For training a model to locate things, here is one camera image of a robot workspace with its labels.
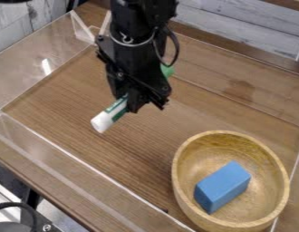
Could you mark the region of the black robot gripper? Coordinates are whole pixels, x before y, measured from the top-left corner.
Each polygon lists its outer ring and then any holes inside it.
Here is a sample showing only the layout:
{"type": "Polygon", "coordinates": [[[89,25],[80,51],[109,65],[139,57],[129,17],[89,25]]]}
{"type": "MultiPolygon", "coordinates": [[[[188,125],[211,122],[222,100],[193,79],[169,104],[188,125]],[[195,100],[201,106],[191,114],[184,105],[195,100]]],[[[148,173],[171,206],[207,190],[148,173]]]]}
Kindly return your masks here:
{"type": "Polygon", "coordinates": [[[168,40],[176,36],[168,24],[176,17],[176,0],[111,0],[111,29],[100,35],[97,58],[105,63],[111,92],[128,97],[127,109],[137,113],[152,103],[160,110],[172,87],[163,67],[168,40]]]}

